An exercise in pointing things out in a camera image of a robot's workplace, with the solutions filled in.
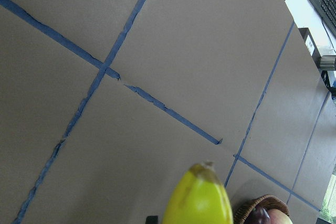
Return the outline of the brown wicker basket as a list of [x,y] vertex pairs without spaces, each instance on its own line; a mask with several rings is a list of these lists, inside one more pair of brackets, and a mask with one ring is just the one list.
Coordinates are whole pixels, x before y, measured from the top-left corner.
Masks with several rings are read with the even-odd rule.
[[263,207],[265,210],[277,209],[288,217],[290,216],[288,206],[282,200],[274,195],[266,194],[243,203],[235,212],[233,222],[244,223],[252,210],[257,206]]

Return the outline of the pale peach fruit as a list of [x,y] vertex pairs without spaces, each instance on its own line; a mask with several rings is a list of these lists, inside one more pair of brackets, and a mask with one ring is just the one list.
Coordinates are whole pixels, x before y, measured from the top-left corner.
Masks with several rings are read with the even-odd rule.
[[293,224],[291,219],[278,209],[270,209],[267,211],[271,224]]

